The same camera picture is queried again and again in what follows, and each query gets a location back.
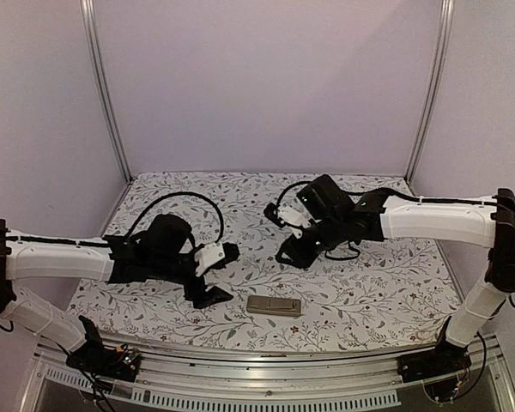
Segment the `white remote control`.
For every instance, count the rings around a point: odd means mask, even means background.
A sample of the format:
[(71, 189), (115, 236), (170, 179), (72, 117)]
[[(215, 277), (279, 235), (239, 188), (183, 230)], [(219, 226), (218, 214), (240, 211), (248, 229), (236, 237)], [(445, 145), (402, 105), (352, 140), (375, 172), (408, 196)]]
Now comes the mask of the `white remote control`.
[(301, 301), (292, 298), (251, 295), (248, 297), (246, 310), (255, 314), (298, 318), (301, 316)]

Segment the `remote battery cover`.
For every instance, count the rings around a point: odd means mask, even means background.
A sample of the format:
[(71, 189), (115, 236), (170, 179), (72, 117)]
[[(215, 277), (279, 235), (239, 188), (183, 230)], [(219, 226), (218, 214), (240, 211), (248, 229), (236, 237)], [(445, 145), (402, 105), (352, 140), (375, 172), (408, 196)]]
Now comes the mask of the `remote battery cover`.
[(294, 303), (291, 300), (269, 300), (267, 308), (271, 311), (289, 312), (294, 308)]

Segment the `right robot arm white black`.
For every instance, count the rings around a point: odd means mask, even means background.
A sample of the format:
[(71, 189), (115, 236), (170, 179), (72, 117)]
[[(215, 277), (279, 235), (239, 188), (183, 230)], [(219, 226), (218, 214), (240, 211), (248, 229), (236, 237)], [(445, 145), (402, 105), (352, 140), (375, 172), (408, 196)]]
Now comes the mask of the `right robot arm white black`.
[(366, 192), (341, 189), (329, 175), (301, 182), (297, 194), (301, 214), (279, 201), (266, 206), (265, 216), (289, 227), (276, 260), (309, 268), (320, 254), (347, 243), (388, 239), (435, 239), (488, 249), (488, 266), (463, 305), (445, 322), (438, 347), (427, 355), (427, 367), (444, 374), (458, 363), (479, 329), (515, 294), (515, 196), (500, 189), (491, 197), (413, 197), (390, 188)]

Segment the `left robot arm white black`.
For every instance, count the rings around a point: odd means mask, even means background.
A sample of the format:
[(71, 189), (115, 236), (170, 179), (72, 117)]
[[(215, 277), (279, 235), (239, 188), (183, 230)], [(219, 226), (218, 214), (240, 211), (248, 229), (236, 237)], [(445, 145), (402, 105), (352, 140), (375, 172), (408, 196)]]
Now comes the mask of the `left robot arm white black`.
[(93, 323), (74, 318), (37, 294), (16, 286), (29, 278), (75, 278), (125, 284), (160, 280), (178, 284), (196, 309), (231, 300), (209, 287), (205, 274), (239, 258), (233, 243), (197, 245), (191, 226), (176, 215), (158, 215), (135, 234), (93, 239), (38, 237), (7, 229), (0, 219), (0, 318), (54, 341), (93, 373), (110, 366)]

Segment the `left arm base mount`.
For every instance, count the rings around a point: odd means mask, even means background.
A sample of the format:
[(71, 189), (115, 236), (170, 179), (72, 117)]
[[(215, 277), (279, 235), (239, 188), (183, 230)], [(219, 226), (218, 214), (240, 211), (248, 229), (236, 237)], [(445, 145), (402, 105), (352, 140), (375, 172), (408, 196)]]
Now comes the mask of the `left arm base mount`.
[(141, 365), (140, 352), (126, 343), (106, 348), (94, 323), (83, 316), (85, 343), (67, 355), (66, 365), (80, 372), (126, 382), (135, 382)]

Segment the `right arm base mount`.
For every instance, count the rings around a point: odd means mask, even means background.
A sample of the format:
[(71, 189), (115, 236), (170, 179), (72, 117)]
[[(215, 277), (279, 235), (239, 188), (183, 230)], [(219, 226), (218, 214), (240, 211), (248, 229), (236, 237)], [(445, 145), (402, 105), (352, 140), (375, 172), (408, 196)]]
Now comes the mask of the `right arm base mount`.
[(397, 357), (397, 374), (404, 383), (430, 379), (463, 371), (471, 366), (468, 347), (459, 347), (446, 339), (448, 321), (440, 330), (433, 348)]

